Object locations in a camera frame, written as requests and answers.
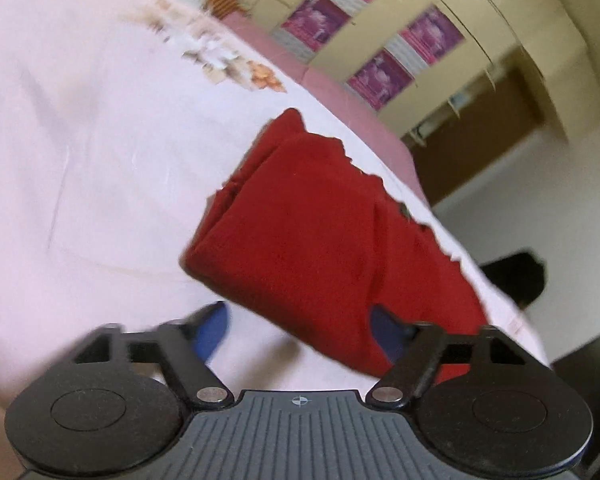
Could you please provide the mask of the cream corner shelf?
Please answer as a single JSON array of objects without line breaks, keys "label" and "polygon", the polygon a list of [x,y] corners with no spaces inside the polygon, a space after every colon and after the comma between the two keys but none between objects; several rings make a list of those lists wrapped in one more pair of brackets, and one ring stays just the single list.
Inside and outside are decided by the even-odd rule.
[{"label": "cream corner shelf", "polygon": [[427,117],[402,136],[407,148],[427,145],[427,139],[452,119],[460,119],[462,111],[483,93],[495,90],[496,77],[492,70],[483,70],[476,78],[449,96]]}]

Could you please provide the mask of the black chair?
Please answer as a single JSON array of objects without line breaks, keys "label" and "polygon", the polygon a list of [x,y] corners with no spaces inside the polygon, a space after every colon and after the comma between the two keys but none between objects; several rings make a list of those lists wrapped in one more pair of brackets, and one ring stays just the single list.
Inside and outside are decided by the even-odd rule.
[{"label": "black chair", "polygon": [[546,287],[546,264],[531,250],[513,252],[480,264],[484,276],[516,304],[526,310]]}]

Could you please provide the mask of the white floral quilt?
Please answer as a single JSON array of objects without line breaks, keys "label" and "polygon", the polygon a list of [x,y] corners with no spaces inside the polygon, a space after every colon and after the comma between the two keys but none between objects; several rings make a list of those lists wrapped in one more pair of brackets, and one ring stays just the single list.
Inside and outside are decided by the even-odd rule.
[{"label": "white floral quilt", "polygon": [[166,0],[0,0],[0,479],[20,465],[6,406],[93,328],[143,330],[214,300],[180,258],[214,192],[286,108],[429,224],[491,322],[541,339],[430,209],[292,79],[212,84],[145,21]]}]

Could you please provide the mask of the red knitted sweater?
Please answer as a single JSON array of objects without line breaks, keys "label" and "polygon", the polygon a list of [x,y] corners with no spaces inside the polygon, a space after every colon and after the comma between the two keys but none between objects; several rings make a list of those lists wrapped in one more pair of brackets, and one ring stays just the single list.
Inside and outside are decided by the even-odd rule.
[{"label": "red knitted sweater", "polygon": [[383,306],[404,322],[473,335],[486,312],[434,231],[404,214],[342,143],[298,110],[272,120],[215,193],[184,270],[351,370],[390,363],[370,329]]}]

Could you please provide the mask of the orange patterned pillow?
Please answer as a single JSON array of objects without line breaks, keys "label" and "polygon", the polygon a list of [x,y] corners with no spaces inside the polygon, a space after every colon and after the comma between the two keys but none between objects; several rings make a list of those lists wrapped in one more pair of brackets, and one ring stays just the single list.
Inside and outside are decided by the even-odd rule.
[{"label": "orange patterned pillow", "polygon": [[230,14],[247,15],[249,13],[242,0],[204,0],[202,8],[220,21],[230,16]]}]

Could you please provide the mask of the pink bed sheet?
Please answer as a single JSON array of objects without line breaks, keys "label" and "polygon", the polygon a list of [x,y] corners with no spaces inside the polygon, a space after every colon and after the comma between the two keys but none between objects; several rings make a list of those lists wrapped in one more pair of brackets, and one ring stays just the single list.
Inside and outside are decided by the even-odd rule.
[{"label": "pink bed sheet", "polygon": [[244,14],[233,12],[223,18],[222,23],[311,93],[354,132],[426,206],[429,206],[411,152],[359,98],[320,70],[299,62]]}]

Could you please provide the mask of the cream wardrobe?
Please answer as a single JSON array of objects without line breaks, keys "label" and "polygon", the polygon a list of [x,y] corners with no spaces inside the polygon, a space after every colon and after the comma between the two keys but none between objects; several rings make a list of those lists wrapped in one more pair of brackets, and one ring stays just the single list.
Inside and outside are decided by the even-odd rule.
[{"label": "cream wardrobe", "polygon": [[423,136],[479,80],[517,63],[567,138],[600,119],[588,47],[559,0],[242,0],[301,64],[399,136]]}]

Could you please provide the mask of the purple poster upper left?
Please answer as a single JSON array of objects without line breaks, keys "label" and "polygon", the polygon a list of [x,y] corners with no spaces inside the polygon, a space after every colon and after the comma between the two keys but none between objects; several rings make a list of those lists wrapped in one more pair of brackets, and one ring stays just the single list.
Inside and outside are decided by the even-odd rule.
[{"label": "purple poster upper left", "polygon": [[300,62],[307,63],[350,18],[332,0],[304,0],[272,31],[272,37]]}]

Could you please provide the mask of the brown wooden door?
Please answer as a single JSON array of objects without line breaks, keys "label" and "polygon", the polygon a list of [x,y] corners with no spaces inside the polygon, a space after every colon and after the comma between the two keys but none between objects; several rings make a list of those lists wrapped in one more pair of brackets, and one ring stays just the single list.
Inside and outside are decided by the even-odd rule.
[{"label": "brown wooden door", "polygon": [[545,115],[519,62],[490,68],[495,90],[483,93],[427,139],[409,148],[430,205],[478,176],[539,126]]}]

